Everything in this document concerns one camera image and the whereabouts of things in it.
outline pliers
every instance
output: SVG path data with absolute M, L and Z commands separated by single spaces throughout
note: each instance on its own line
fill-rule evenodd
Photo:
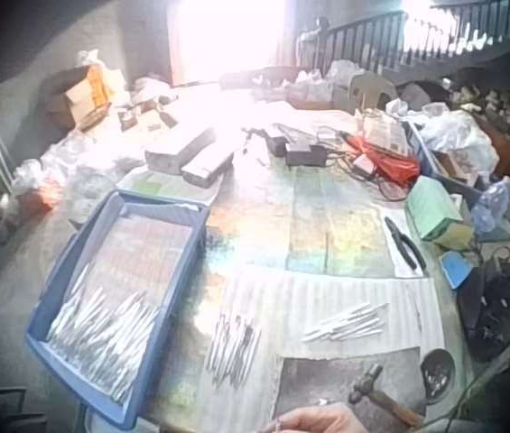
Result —
M 421 270 L 425 271 L 427 263 L 423 259 L 423 256 L 421 255 L 421 252 L 419 251 L 417 246 L 415 246 L 413 241 L 409 239 L 409 236 L 401 233 L 399 228 L 395 225 L 393 221 L 391 221 L 391 218 L 389 218 L 388 216 L 385 217 L 385 223 L 387 224 L 387 227 L 389 227 L 389 230 L 391 231 L 391 237 L 395 241 L 395 245 L 397 245 L 399 253 L 401 253 L 401 256 L 407 262 L 409 267 L 415 270 L 417 268 L 417 263 L 415 263 L 415 261 L 411 258 L 411 255 L 407 253 L 407 249 L 405 248 L 406 245 L 413 252 L 413 255 L 415 256 L 417 262 L 421 266 Z

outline hammer handle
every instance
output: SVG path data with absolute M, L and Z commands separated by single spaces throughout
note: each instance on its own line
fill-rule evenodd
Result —
M 368 396 L 374 404 L 379 406 L 381 409 L 392 413 L 408 426 L 420 427 L 423 425 L 424 418 L 421 415 L 399 405 L 399 403 L 384 392 L 373 390 L 368 394 Z

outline person's hand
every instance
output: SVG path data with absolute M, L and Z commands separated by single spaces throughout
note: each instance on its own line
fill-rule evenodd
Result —
M 343 403 L 295 409 L 279 417 L 261 433 L 275 432 L 277 423 L 282 432 L 367 433 L 353 411 Z

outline staircase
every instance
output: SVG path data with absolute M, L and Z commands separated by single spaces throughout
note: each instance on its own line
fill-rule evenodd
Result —
M 510 0 L 382 14 L 328 29 L 314 67 L 351 60 L 395 85 L 439 78 L 510 52 Z

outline metal bowl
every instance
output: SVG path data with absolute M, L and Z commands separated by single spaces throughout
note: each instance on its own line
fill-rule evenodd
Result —
M 423 359 L 421 373 L 427 404 L 435 404 L 447 395 L 455 381 L 455 362 L 444 349 L 431 350 Z

